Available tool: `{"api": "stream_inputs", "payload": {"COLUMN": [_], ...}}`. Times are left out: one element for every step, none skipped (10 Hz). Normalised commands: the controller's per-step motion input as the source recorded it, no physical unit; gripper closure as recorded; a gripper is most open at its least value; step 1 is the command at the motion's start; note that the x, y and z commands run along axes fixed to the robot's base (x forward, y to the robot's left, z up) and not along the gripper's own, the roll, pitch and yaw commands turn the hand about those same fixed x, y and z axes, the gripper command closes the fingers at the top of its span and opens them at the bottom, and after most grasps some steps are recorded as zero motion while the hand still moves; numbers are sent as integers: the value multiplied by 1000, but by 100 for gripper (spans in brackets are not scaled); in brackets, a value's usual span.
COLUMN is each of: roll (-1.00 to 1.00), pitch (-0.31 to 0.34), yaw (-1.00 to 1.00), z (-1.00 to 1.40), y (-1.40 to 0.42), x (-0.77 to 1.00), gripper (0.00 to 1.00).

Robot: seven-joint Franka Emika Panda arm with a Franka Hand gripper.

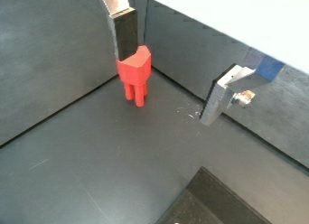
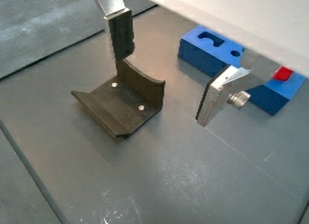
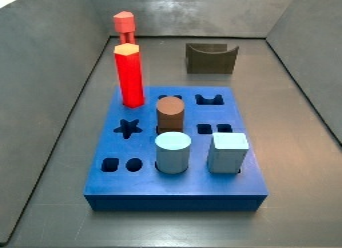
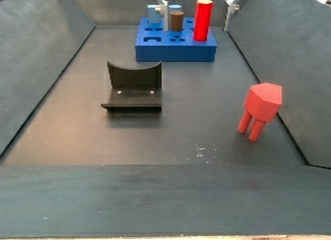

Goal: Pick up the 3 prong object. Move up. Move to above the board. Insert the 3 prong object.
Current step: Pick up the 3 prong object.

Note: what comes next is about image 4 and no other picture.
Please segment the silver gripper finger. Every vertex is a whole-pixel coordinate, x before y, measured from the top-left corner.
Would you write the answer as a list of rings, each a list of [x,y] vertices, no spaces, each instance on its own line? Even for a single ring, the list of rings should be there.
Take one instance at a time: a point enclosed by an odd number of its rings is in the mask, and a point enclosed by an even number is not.
[[[227,3],[227,16],[224,22],[224,30],[228,30],[229,20],[235,12],[239,10],[240,6],[237,4],[239,0],[225,0]]]
[[[163,31],[167,32],[169,28],[169,19],[168,19],[168,1],[156,0],[157,6],[155,10],[163,15]]]

